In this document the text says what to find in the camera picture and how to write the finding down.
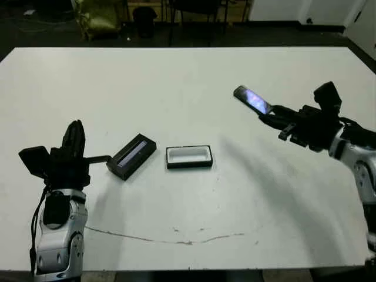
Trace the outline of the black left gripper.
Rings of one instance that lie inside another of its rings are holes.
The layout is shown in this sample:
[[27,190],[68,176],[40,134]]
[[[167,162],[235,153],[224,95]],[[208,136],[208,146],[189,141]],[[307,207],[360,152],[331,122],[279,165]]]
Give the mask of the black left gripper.
[[73,189],[82,191],[90,184],[89,167],[106,163],[109,155],[84,157],[85,131],[80,120],[74,120],[67,128],[60,148],[53,147],[49,154],[44,183],[51,190]]

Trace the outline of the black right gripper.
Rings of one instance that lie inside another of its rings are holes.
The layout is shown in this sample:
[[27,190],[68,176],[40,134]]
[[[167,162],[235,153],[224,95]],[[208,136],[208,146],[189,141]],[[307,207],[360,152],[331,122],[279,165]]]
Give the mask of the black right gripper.
[[282,105],[272,106],[273,115],[259,115],[259,119],[273,129],[282,130],[278,138],[309,147],[314,152],[328,150],[334,136],[341,129],[337,111],[303,106],[297,112]]

